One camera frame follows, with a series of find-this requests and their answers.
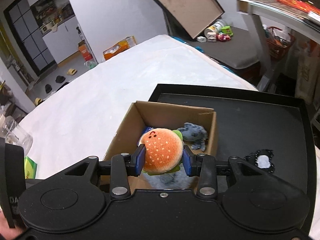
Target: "leaning cardboard lid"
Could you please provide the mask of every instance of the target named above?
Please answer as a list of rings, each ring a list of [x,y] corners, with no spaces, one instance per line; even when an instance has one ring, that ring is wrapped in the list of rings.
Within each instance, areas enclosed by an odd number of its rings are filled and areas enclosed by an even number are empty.
[[[224,11],[216,0],[154,0],[195,39]]]

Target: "blue gripper pad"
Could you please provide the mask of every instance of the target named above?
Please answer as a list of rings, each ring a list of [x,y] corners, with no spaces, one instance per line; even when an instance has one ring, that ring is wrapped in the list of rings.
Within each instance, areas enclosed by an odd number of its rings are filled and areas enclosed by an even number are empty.
[[[137,159],[136,159],[135,168],[136,168],[136,174],[137,175],[141,174],[141,171],[143,169],[144,162],[145,162],[145,156],[146,156],[146,147],[143,147],[141,149],[141,151],[139,152],[139,154],[137,156]]]
[[[187,174],[187,176],[191,175],[191,162],[190,162],[190,156],[188,155],[187,151],[183,149],[182,153],[182,164],[184,167],[184,170]]]

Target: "blue plush toy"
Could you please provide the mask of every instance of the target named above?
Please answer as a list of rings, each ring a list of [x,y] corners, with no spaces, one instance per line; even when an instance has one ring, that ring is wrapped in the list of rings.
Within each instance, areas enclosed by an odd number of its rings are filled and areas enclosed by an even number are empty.
[[[201,149],[203,152],[205,151],[205,140],[208,138],[208,135],[202,126],[186,122],[184,123],[184,127],[177,130],[182,133],[184,141],[194,142],[191,146],[192,150]]]

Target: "yellow-green package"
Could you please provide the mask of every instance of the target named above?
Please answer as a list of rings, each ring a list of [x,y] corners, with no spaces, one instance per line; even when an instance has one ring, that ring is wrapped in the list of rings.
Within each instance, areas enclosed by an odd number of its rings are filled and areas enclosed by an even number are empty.
[[[28,156],[24,157],[24,174],[26,179],[34,179],[36,177],[37,164]]]

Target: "floor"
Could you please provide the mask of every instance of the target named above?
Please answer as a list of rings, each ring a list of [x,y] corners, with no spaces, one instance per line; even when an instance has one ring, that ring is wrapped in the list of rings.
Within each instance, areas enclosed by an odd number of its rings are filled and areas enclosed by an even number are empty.
[[[70,68],[75,68],[77,71],[73,76],[67,75],[67,72]],[[33,88],[29,91],[28,97],[32,102],[35,101],[36,98],[44,99],[48,97],[49,94],[45,92],[45,85],[49,84],[52,87],[52,92],[56,91],[59,87],[61,87],[65,82],[71,82],[77,77],[81,76],[83,73],[87,72],[89,69],[84,65],[84,59],[81,54],[79,56],[73,58],[69,62],[67,62],[62,67],[57,67],[50,74],[48,74],[45,78],[43,78],[40,82],[35,84]],[[66,80],[61,84],[56,83],[57,76],[64,76]]]

